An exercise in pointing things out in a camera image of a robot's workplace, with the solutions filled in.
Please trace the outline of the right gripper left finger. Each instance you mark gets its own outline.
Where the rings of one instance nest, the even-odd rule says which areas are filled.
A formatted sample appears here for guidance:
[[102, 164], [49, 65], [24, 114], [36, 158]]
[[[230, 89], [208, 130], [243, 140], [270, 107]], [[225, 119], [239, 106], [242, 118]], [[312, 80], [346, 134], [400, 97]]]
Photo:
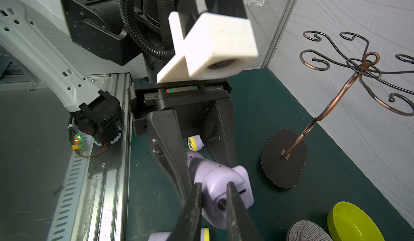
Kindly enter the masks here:
[[198, 235], [201, 229], [202, 184], [195, 183], [172, 232]]

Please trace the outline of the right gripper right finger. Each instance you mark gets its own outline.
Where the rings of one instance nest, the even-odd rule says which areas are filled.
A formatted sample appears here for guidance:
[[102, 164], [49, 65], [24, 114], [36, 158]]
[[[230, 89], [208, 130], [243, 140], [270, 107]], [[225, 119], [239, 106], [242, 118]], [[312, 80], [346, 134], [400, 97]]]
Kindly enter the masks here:
[[233, 182], [226, 187], [227, 236], [229, 241], [262, 241]]

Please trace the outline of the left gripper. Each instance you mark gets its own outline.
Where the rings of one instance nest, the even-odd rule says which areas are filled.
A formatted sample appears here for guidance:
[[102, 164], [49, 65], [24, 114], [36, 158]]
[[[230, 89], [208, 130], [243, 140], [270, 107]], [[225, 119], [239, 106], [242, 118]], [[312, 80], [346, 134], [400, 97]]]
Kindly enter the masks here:
[[137, 136], [148, 132], [150, 151], [166, 172], [182, 205], [193, 186], [182, 136], [202, 131], [213, 161], [237, 165], [234, 104], [227, 79], [143, 84], [129, 88]]

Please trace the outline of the purple flashlight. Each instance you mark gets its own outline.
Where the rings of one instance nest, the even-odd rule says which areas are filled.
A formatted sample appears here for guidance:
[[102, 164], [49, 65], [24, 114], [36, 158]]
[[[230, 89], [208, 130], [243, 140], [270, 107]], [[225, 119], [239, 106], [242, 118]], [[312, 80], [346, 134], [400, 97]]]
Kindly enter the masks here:
[[194, 135], [187, 139], [188, 147], [194, 152], [200, 151], [204, 147], [204, 143], [200, 135]]
[[175, 232], [156, 232], [149, 236], [149, 241], [209, 241], [210, 230], [201, 228], [198, 235], [190, 235], [188, 233]]
[[193, 183], [202, 184], [202, 215], [215, 228], [226, 229], [227, 184], [235, 184], [245, 208], [254, 204], [247, 170], [243, 166], [230, 168], [205, 159], [198, 152], [186, 150], [187, 165]]

